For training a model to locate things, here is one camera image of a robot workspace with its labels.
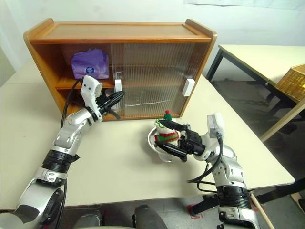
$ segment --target black cable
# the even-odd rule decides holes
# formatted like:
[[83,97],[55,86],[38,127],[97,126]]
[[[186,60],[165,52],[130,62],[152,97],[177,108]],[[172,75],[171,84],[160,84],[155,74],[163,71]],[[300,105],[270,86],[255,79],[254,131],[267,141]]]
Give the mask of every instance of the black cable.
[[[207,162],[207,163],[206,163],[206,166],[205,166],[204,173],[205,173],[208,169],[209,169],[209,163]],[[199,188],[199,185],[200,185],[200,184],[215,185],[215,183],[207,182],[207,181],[201,181],[201,180],[202,180],[202,179],[200,179],[200,180],[198,180],[198,181],[196,182],[196,183],[197,183],[197,188],[198,188],[199,191],[217,193],[216,191],[205,190],[205,189]]]
[[63,200],[62,200],[62,204],[61,204],[61,211],[59,212],[59,216],[57,218],[55,229],[58,229],[59,225],[61,223],[63,208],[65,207],[65,202],[66,202],[66,196],[67,196],[67,180],[66,180],[66,182],[64,184],[64,191],[63,191]]
[[206,184],[206,185],[215,185],[215,183],[208,182],[208,181],[198,181],[197,183],[199,183],[199,184]]
[[[66,116],[67,116],[67,110],[68,110],[68,106],[70,103],[76,103],[78,105],[81,105],[80,103],[76,102],[76,101],[71,101],[70,102],[70,98],[71,98],[71,95],[76,87],[76,85],[81,81],[81,79],[78,79],[74,85],[72,86],[71,90],[69,91],[68,93],[68,96],[66,98],[66,102],[65,102],[65,106],[63,108],[63,111],[62,111],[62,116],[61,116],[61,128],[63,127],[63,124],[66,120]],[[67,179],[66,179],[66,182],[64,184],[64,191],[63,191],[63,200],[62,200],[62,204],[61,204],[61,210],[60,210],[60,213],[58,215],[58,218],[57,218],[57,222],[56,222],[56,226],[55,226],[55,229],[58,229],[59,228],[59,225],[61,223],[61,218],[62,218],[62,213],[63,213],[63,209],[64,209],[64,206],[65,206],[65,202],[66,202],[66,196],[67,196]]]
[[65,103],[65,106],[64,106],[63,111],[62,111],[61,128],[63,127],[63,124],[64,124],[64,122],[65,122],[65,120],[66,120],[67,109],[68,109],[68,106],[69,106],[70,97],[71,97],[71,95],[72,95],[72,93],[73,93],[73,91],[74,91],[76,85],[77,85],[80,81],[81,81],[81,79],[78,79],[78,80],[74,83],[74,85],[72,86],[72,88],[71,88],[71,90],[69,91],[69,94],[68,94],[68,96],[67,96],[67,98],[66,98],[66,103]]
[[77,101],[70,101],[70,102],[68,102],[68,105],[69,105],[69,104],[76,104],[76,105],[78,105],[78,106],[81,106],[81,107],[85,108],[87,111],[89,111],[89,112],[91,113],[90,108],[86,107],[85,104],[79,103],[79,102],[77,102]]
[[200,185],[200,183],[198,182],[197,183],[197,188],[198,188],[199,191],[217,193],[216,191],[201,189],[201,188],[199,188],[199,185]]
[[205,178],[207,175],[209,175],[210,173],[212,173],[214,171],[214,169],[219,166],[222,158],[223,158],[223,150],[224,150],[224,143],[223,143],[223,138],[221,136],[220,133],[217,133],[217,140],[219,143],[219,155],[218,158],[216,160],[216,162],[214,163],[214,165],[207,171],[205,171],[202,175],[192,179],[192,180],[188,180],[188,183],[194,183],[194,182],[198,182],[201,181],[203,178]]

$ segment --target white table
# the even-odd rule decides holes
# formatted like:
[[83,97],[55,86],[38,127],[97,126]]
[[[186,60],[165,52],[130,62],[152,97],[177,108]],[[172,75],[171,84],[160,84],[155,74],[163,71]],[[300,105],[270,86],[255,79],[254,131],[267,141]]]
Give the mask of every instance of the white table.
[[[237,153],[249,189],[294,182],[204,77],[177,121],[190,123],[194,131],[204,134],[206,115],[217,111],[226,125],[224,143]],[[60,119],[34,62],[23,66],[1,87],[0,209],[15,208],[59,131]],[[95,124],[83,137],[78,150],[81,159],[71,164],[66,205],[202,195],[186,180],[201,174],[205,162],[192,156],[186,163],[178,159],[161,162],[146,142],[152,128],[153,120]]]
[[[277,90],[275,85],[291,67],[305,63],[305,46],[219,45],[219,51],[206,75],[209,81],[213,79],[223,57],[268,89],[271,94],[267,100],[276,96],[291,108],[296,105],[294,98]],[[281,106],[278,103],[270,114],[275,114]]]

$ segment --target purple packaging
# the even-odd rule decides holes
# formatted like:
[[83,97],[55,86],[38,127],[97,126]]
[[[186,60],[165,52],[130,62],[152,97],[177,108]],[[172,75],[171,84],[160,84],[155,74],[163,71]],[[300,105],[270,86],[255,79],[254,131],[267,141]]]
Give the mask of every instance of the purple packaging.
[[85,75],[97,80],[109,78],[108,56],[100,49],[89,49],[74,54],[71,64],[74,78],[77,80]]

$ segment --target ribbed glass panel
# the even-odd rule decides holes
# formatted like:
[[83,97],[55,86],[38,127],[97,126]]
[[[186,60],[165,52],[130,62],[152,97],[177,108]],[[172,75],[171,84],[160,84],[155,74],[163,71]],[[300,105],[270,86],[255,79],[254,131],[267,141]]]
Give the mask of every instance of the ribbed glass panel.
[[179,114],[187,97],[182,90],[194,78],[203,53],[196,43],[112,44],[114,79],[125,91],[120,104],[125,117]]

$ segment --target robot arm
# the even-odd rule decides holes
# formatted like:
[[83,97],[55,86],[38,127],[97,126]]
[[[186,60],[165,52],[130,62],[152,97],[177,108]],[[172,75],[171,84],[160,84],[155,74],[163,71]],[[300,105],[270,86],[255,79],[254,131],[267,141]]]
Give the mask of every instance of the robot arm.
[[224,122],[220,113],[208,115],[209,131],[202,136],[190,130],[190,125],[160,120],[167,128],[181,131],[178,146],[156,141],[156,145],[169,154],[178,156],[186,162],[188,154],[200,161],[211,163],[210,170],[188,182],[200,183],[210,172],[215,179],[218,195],[219,219],[224,224],[217,228],[254,228],[259,229],[255,212],[251,209],[250,196],[244,183],[244,171],[237,162],[235,152],[223,145]]
[[34,174],[23,192],[13,213],[0,214],[0,229],[38,229],[52,223],[59,212],[70,164],[80,157],[76,151],[81,137],[94,122],[101,122],[102,115],[110,112],[124,92],[109,97],[101,94],[102,84],[85,76],[81,88],[86,108],[67,117],[58,132],[41,167]]

